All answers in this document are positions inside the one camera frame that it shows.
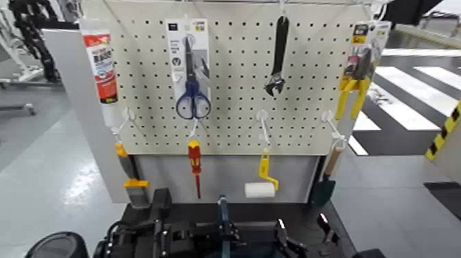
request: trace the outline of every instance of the caulk tube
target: caulk tube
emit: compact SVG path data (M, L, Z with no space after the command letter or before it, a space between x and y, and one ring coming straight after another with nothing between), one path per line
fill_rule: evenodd
M123 123L123 117L117 96L117 76L109 29L96 19L82 18L79 24L95 78L104 123L111 129L118 128Z

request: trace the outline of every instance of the paint roller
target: paint roller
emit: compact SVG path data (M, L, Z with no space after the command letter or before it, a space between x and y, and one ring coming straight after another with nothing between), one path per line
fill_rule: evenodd
M269 177L269 152L264 149L259 162L259 177L269 182L245 184L245 197L247 198L273 198L279 190L279 181Z

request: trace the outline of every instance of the scissors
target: scissors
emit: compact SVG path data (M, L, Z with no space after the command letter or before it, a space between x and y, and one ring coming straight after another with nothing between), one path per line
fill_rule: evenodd
M176 102L176 112L183 119L201 119L211 111L210 100L200 90L193 65L193 53L189 37L185 38L186 46L186 92Z

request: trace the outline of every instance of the green tool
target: green tool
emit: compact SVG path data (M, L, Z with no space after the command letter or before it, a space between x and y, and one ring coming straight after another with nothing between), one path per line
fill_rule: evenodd
M312 189L311 203L314 207L323 207L328 201L330 201L335 189L336 181L330 180L330 176L333 173L333 168L338 161L338 158L342 152L342 148L335 147L331 153L330 161L325 168L322 181L316 183Z

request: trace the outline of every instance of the black wrench handle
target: black wrench handle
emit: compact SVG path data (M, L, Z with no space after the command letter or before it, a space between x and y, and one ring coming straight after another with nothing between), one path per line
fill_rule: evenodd
M285 48L287 46L288 27L288 18L286 16L280 16L277 20L274 68L272 69L271 75L282 72L283 58L285 57Z

